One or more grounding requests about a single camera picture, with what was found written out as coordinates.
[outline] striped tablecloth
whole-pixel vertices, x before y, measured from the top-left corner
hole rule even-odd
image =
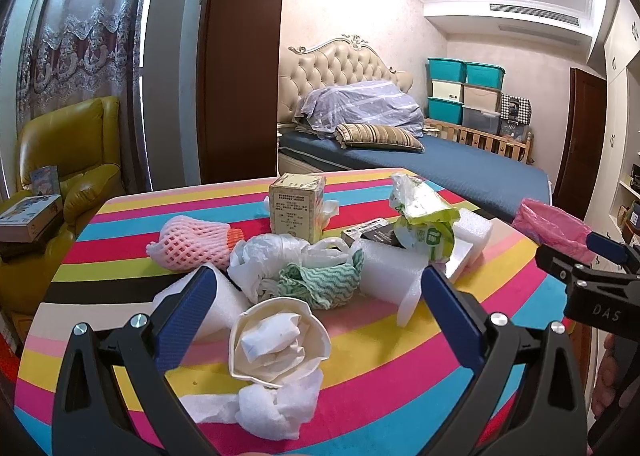
[[[340,215],[326,236],[375,217],[395,218],[389,208],[389,174],[375,169],[327,174],[328,197]],[[51,453],[54,390],[73,325],[95,330],[122,326],[177,279],[145,254],[162,224],[187,214],[227,222],[247,238],[269,232],[262,203],[273,179],[198,186],[116,198],[84,230],[65,258],[40,306],[26,341],[15,391],[15,412],[41,447]],[[476,210],[457,195],[431,184],[449,203]],[[545,327],[562,319],[564,286],[533,261],[535,244],[495,221],[490,244],[458,280],[487,311],[501,311],[516,324]],[[406,328],[396,326],[396,307],[357,296],[344,308],[318,313],[332,338],[331,357],[322,363],[324,381],[316,415],[302,426],[300,439],[271,442],[237,425],[203,424],[203,432],[223,455],[246,451],[319,456],[414,456],[436,431],[470,379],[460,368],[424,303]],[[159,444],[126,372],[116,368],[122,394],[140,435]],[[514,370],[500,407],[515,392]],[[226,339],[194,344],[180,368],[166,378],[178,396],[238,392],[226,365]]]

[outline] bed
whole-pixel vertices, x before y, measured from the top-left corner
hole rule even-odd
[[[278,169],[282,172],[327,172],[338,169],[404,167],[511,222],[523,198],[550,203],[549,181],[540,169],[464,144],[424,136],[421,154],[375,149],[341,149],[295,131],[292,118],[300,97],[313,89],[362,80],[391,80],[407,93],[410,73],[382,62],[357,35],[343,35],[313,49],[289,48],[280,57],[278,96]]]

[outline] bed headboard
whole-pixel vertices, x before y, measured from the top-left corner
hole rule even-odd
[[[291,122],[300,97],[311,90],[380,79],[391,80],[404,93],[414,83],[410,73],[386,67],[358,35],[343,35],[311,50],[290,46],[280,55],[278,123]]]

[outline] green wavy dish cloth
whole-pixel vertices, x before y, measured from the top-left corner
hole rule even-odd
[[[279,294],[301,299],[313,309],[344,306],[360,284],[363,262],[362,250],[353,254],[353,264],[305,268],[290,262],[280,271]]]

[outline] striped pillow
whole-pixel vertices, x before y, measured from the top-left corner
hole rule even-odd
[[[411,133],[394,126],[371,124],[339,124],[335,137],[343,149],[347,147],[370,147],[423,152],[424,146]]]

